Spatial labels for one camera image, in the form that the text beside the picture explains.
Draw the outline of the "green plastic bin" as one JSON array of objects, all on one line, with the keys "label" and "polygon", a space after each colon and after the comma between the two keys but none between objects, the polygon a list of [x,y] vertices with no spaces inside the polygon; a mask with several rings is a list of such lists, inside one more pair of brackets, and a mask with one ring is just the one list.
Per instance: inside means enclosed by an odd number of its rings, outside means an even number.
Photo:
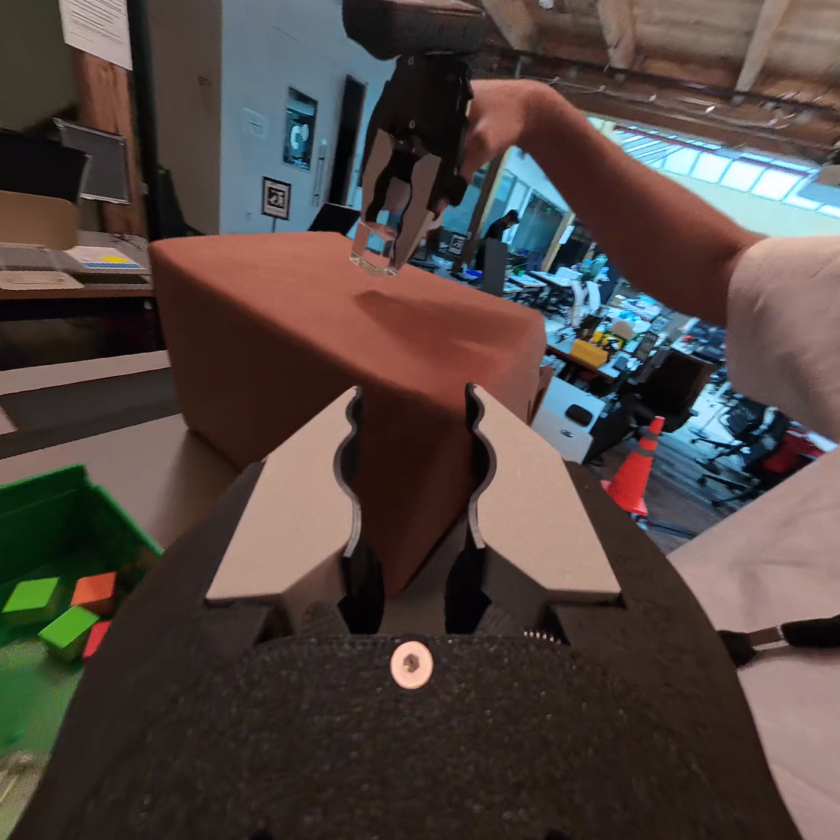
[{"label": "green plastic bin", "polygon": [[111,621],[163,552],[84,465],[2,486],[2,838],[11,837],[38,786],[87,663],[81,656],[66,663],[48,655],[37,639],[47,624],[5,624],[7,598],[21,581],[59,577],[57,617],[70,607],[80,578],[114,571],[117,607],[100,617]]}]

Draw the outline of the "orange wooden cube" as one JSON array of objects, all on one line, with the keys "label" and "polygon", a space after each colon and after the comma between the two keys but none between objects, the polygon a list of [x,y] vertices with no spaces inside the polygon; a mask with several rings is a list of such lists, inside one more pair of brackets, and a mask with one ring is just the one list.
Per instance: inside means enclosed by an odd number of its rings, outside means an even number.
[{"label": "orange wooden cube", "polygon": [[71,607],[80,607],[99,617],[114,614],[118,601],[118,574],[111,571],[80,578],[76,582]]}]

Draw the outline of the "black leaning panel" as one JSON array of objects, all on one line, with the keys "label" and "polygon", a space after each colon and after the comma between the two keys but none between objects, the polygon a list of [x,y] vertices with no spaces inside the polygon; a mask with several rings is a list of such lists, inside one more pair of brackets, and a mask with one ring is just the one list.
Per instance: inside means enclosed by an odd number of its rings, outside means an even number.
[{"label": "black leaning panel", "polygon": [[494,238],[486,238],[480,288],[497,298],[503,297],[508,271],[508,245]]}]

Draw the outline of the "black leaning board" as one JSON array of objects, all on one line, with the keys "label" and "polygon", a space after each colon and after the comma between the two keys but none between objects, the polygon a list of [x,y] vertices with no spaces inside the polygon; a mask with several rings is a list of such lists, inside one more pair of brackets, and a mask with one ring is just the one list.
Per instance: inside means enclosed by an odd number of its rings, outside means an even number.
[{"label": "black leaning board", "polygon": [[308,227],[310,233],[337,233],[348,237],[360,219],[361,212],[351,206],[323,204]]}]

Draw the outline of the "person's right hand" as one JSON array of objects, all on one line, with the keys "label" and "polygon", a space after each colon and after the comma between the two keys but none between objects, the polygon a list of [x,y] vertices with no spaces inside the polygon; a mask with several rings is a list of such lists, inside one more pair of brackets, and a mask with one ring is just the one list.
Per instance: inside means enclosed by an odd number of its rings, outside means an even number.
[{"label": "person's right hand", "polygon": [[477,80],[472,84],[460,173],[468,183],[483,166],[521,141],[529,141],[533,126],[555,91],[534,80]]}]

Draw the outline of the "green wooden cube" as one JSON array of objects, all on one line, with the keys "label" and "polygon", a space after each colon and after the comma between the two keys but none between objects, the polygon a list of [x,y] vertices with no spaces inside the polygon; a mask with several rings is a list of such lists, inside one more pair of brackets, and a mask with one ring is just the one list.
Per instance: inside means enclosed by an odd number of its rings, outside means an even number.
[{"label": "green wooden cube", "polygon": [[61,597],[59,577],[21,581],[2,609],[2,619],[12,627],[46,625],[57,615]]},{"label": "green wooden cube", "polygon": [[100,616],[80,605],[72,605],[59,614],[37,634],[37,639],[53,658],[72,663],[87,643],[92,628]]}]

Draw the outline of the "person's right forearm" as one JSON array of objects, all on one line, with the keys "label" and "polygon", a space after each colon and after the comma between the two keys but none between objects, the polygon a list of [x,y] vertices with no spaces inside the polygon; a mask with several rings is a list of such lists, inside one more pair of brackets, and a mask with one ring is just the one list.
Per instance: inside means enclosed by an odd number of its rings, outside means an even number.
[{"label": "person's right forearm", "polygon": [[724,327],[740,258],[761,237],[626,154],[557,91],[527,82],[519,144],[638,291]]}]

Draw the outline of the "orange traffic cone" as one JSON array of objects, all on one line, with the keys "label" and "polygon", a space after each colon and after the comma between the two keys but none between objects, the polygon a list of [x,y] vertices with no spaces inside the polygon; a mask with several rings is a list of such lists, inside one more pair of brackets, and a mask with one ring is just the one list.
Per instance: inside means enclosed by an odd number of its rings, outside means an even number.
[{"label": "orange traffic cone", "polygon": [[644,495],[664,424],[665,418],[657,415],[614,477],[602,480],[602,488],[607,495],[636,521],[645,520],[648,516]]}]

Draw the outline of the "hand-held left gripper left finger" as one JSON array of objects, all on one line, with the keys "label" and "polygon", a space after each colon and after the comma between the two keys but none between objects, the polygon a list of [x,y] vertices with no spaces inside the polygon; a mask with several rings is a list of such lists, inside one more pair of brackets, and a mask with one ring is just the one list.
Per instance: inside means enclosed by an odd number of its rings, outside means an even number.
[{"label": "hand-held left gripper left finger", "polygon": [[301,625],[310,604],[363,591],[354,464],[362,390],[353,386],[265,457],[205,594],[208,606],[277,606]]}]

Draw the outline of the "wooden panel on clear stand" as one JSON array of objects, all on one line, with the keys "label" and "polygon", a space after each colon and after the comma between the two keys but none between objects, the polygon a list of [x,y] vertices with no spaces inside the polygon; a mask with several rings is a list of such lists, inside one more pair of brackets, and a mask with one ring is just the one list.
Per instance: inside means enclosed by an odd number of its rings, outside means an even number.
[{"label": "wooden panel on clear stand", "polygon": [[1,191],[2,293],[43,297],[82,290],[57,257],[79,244],[78,235],[74,203]]}]

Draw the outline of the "clear acrylic cube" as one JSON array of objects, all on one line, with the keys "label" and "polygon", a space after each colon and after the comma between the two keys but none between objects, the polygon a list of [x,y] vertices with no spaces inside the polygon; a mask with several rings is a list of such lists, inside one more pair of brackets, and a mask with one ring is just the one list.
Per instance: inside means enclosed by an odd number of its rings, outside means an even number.
[{"label": "clear acrylic cube", "polygon": [[397,273],[396,240],[395,228],[361,219],[352,239],[350,261],[373,277],[393,277]]}]

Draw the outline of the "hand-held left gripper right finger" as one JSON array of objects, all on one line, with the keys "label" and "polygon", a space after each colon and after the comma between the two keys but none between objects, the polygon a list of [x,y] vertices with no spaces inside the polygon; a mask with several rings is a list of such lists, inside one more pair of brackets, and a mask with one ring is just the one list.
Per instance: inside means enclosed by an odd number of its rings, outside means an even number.
[{"label": "hand-held left gripper right finger", "polygon": [[621,605],[622,588],[560,452],[480,385],[465,387],[479,588],[518,625],[556,606]]}]

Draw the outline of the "rust brown felt bag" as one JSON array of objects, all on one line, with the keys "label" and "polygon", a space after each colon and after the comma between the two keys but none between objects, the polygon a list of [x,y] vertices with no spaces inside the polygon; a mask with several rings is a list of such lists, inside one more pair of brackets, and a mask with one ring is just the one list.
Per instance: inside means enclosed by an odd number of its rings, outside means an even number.
[{"label": "rust brown felt bag", "polygon": [[475,487],[466,385],[527,422],[543,316],[411,266],[374,278],[339,234],[172,238],[148,254],[182,415],[232,465],[361,387],[351,486],[385,593],[400,594]]}]

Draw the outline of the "black badge reel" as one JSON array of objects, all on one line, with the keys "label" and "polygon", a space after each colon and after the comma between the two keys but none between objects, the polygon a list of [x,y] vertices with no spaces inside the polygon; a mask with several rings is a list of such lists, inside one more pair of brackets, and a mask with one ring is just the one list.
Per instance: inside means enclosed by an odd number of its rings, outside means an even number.
[{"label": "black badge reel", "polygon": [[779,652],[839,648],[839,615],[781,623],[751,632],[721,629],[717,635],[732,663],[742,668]]}]

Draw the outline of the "yellow blue card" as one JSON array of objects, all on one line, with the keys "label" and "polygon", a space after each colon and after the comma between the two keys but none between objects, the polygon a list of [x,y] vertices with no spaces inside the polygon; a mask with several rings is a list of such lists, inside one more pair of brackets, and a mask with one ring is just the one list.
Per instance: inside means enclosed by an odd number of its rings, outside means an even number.
[{"label": "yellow blue card", "polygon": [[107,246],[77,245],[64,252],[73,271],[85,276],[147,276],[150,269],[121,250]]}]

